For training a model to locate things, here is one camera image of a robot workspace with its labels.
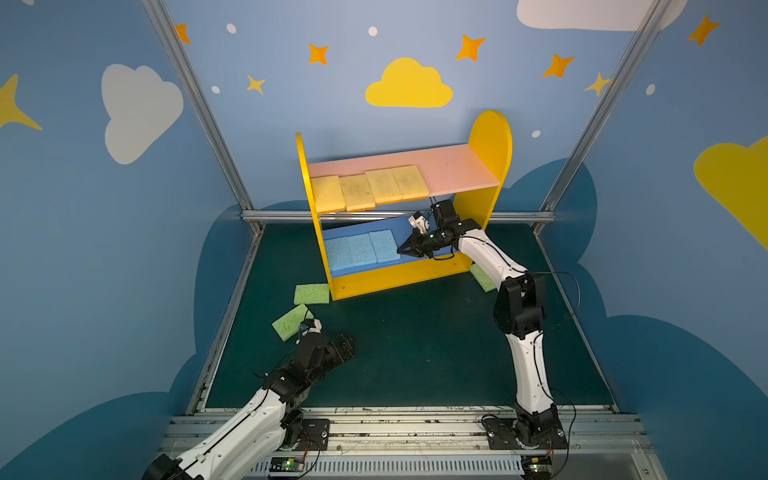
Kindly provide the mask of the blue sponge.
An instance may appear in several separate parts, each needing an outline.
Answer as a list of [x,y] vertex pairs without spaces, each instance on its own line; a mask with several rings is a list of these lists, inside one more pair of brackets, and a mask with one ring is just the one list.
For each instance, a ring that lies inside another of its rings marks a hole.
[[325,250],[331,272],[345,270],[354,266],[352,248],[348,237],[327,239]]
[[377,263],[377,255],[370,234],[358,234],[346,238],[353,267]]
[[369,238],[377,263],[388,263],[400,259],[398,245],[391,230],[372,231],[369,233]]

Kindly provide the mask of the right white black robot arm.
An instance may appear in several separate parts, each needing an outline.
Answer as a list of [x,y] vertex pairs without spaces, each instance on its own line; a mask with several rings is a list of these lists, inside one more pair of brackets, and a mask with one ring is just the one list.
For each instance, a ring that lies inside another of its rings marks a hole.
[[408,218],[410,236],[398,252],[434,259],[444,248],[469,257],[497,290],[493,319],[504,333],[516,378],[517,436],[534,444],[562,429],[551,394],[543,354],[546,282],[544,275],[514,261],[473,219],[462,219],[450,200],[430,206],[432,218],[420,212]]

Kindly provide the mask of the green sponge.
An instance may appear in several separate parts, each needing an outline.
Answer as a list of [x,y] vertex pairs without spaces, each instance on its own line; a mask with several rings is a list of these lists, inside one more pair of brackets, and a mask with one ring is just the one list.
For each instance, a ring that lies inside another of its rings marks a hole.
[[327,283],[297,285],[293,297],[295,305],[328,304],[330,299],[330,288]]
[[494,281],[491,279],[491,277],[485,271],[483,271],[478,264],[473,263],[471,265],[470,273],[485,293],[495,291],[497,289],[497,286],[494,284]]
[[312,320],[313,313],[304,304],[299,304],[272,322],[272,328],[282,341],[287,341],[300,330],[305,320]]

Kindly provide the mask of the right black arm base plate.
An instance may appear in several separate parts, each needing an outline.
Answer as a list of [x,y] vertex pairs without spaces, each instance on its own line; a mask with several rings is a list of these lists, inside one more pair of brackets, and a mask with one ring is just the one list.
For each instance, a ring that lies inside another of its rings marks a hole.
[[544,433],[535,432],[516,418],[495,415],[484,415],[480,424],[491,450],[557,450],[569,446],[565,432],[559,427]]

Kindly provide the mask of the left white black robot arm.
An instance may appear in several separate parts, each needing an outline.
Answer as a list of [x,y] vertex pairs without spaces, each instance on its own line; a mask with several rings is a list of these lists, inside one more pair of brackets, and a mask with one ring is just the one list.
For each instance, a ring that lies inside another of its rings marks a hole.
[[242,479],[264,457],[298,441],[312,387],[355,355],[354,340],[311,329],[251,400],[213,434],[175,458],[159,455],[145,479]]

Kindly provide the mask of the yellow sponge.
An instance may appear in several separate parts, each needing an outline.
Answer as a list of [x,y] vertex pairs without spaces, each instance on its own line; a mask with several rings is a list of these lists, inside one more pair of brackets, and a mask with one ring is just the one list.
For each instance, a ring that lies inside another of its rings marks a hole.
[[346,209],[346,201],[339,176],[310,179],[314,205],[318,214],[334,213]]
[[395,167],[391,172],[403,201],[419,200],[430,196],[429,188],[416,165]]
[[377,205],[403,200],[402,192],[391,169],[367,171],[365,176]]
[[348,212],[370,210],[376,207],[375,198],[365,174],[341,177],[340,186]]

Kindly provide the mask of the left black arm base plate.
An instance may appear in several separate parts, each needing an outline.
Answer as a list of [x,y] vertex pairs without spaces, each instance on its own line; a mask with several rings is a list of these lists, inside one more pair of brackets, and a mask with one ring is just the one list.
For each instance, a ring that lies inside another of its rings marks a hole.
[[302,419],[286,427],[281,450],[326,451],[330,436],[329,419]]

